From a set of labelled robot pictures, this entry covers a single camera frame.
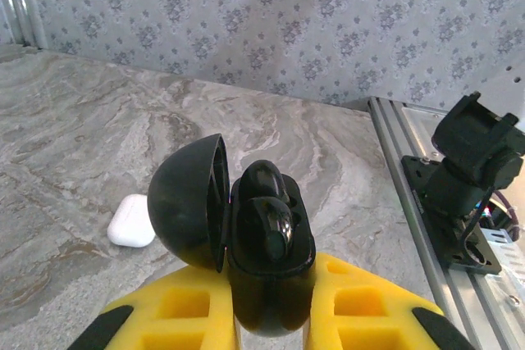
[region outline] floral wallpaper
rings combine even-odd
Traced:
[[[337,105],[452,107],[525,49],[525,0],[37,3],[43,47]]]

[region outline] screw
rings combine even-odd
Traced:
[[[509,295],[509,303],[511,307],[519,307],[521,301],[515,295]]]

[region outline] earbud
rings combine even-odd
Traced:
[[[239,209],[240,243],[246,252],[279,261],[288,255],[293,240],[290,209],[275,197],[256,197],[243,202]]]
[[[240,177],[239,200],[245,202],[255,197],[275,197],[290,204],[282,174],[269,160],[254,161]]]
[[[290,197],[276,165],[257,160],[239,182],[239,230],[244,250],[279,261],[288,255],[294,235]]]

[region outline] gray marble surface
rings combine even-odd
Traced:
[[[231,180],[266,158],[302,189],[317,250],[431,292],[370,116],[54,52],[0,50],[0,343],[67,345],[112,299],[184,264],[109,243],[124,196],[177,148],[222,133]],[[243,334],[299,349],[300,333]]]

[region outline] metal plate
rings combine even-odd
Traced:
[[[419,212],[423,219],[423,224],[430,237],[432,247],[436,252],[437,258],[445,267],[455,270],[466,270],[477,274],[497,274],[501,271],[501,265],[498,262],[494,252],[482,234],[479,225],[473,231],[473,237],[478,240],[476,247],[479,252],[485,257],[486,264],[484,266],[475,266],[465,259],[463,259],[461,249],[456,240],[450,225],[444,223],[439,216],[432,214],[432,212],[425,211],[421,200],[423,197],[423,190],[431,175],[440,165],[438,161],[430,161],[428,164],[423,164],[419,157],[405,156],[401,159],[403,164],[404,174],[409,181],[414,198],[419,208]]]

